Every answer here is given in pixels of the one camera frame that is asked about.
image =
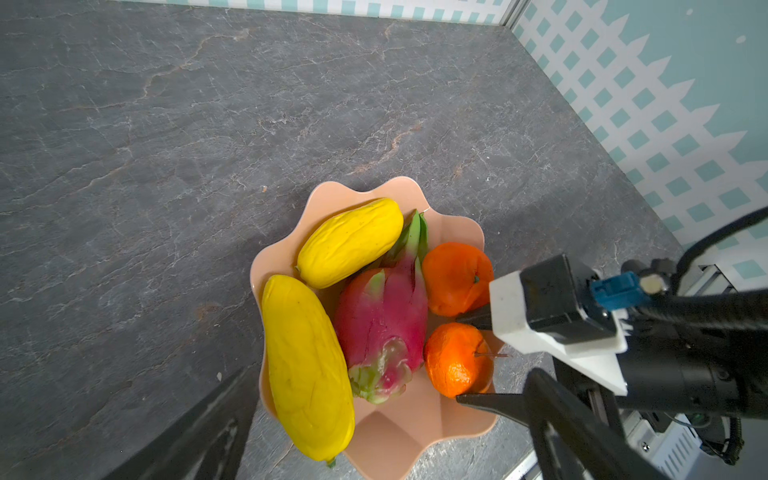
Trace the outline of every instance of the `dragon fruit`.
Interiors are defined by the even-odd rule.
[[[382,268],[361,273],[342,292],[333,327],[355,395],[385,402],[406,390],[424,363],[427,292],[422,260],[427,224],[414,213]]]

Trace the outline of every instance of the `mango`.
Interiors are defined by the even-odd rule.
[[[312,288],[327,288],[392,248],[402,225],[400,207],[390,198],[338,214],[323,222],[306,241],[296,269]]]
[[[312,460],[331,462],[355,431],[346,362],[330,318],[299,280],[272,275],[261,300],[277,419]]]

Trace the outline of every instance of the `countertop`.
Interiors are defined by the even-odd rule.
[[[416,179],[497,274],[616,273],[680,246],[509,30],[118,2],[13,2],[0,50],[0,477],[100,478],[241,366],[251,260],[310,191]],[[519,391],[543,355],[501,364]],[[504,476],[501,419],[410,478]],[[239,478],[358,478],[261,408]]]

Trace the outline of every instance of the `cable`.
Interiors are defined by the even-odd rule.
[[[702,439],[701,437],[699,437],[699,440],[701,440],[701,442],[702,442],[703,444],[705,444],[707,447],[709,447],[709,448],[710,448],[710,451],[711,451],[713,454],[717,455],[717,456],[720,458],[720,460],[722,460],[723,462],[725,462],[725,457],[723,456],[723,453],[722,453],[722,452],[720,452],[720,451],[718,451],[718,450],[717,450],[717,449],[714,447],[714,445],[712,445],[711,443],[709,443],[707,440],[704,440],[704,439]]]
[[[728,446],[723,452],[723,461],[728,465],[735,465],[739,461],[739,454],[744,447],[744,439],[741,436],[741,419],[730,417],[729,427]]]
[[[706,427],[708,427],[708,426],[710,426],[712,424],[712,417],[710,417],[709,415],[707,415],[706,422],[702,423],[701,425],[694,425],[693,423],[681,422],[680,420],[674,418],[669,413],[663,412],[663,414],[668,416],[670,418],[670,420],[672,420],[673,422],[677,423],[678,425],[682,425],[683,427],[688,427],[689,429],[705,429]]]
[[[683,278],[694,260],[702,255],[709,247],[713,246],[726,238],[730,237],[734,233],[740,232],[745,228],[757,225],[761,221],[768,218],[768,207],[755,210],[751,214],[744,215],[738,220],[727,224],[725,227],[721,227],[718,230],[710,233],[706,237],[697,241],[691,248],[683,253],[680,261],[677,262],[677,272],[670,278],[672,294],[677,294],[677,289],[680,288],[680,279]]]
[[[648,318],[698,328],[768,330],[768,290],[663,296],[635,309]]]

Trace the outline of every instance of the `tangerine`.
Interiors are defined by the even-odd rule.
[[[429,309],[441,316],[457,316],[491,301],[488,283],[493,266],[480,250],[448,242],[427,253],[422,263]]]
[[[424,365],[435,389],[451,399],[462,393],[485,393],[493,380],[493,358],[488,344],[474,326],[445,323],[424,346]]]

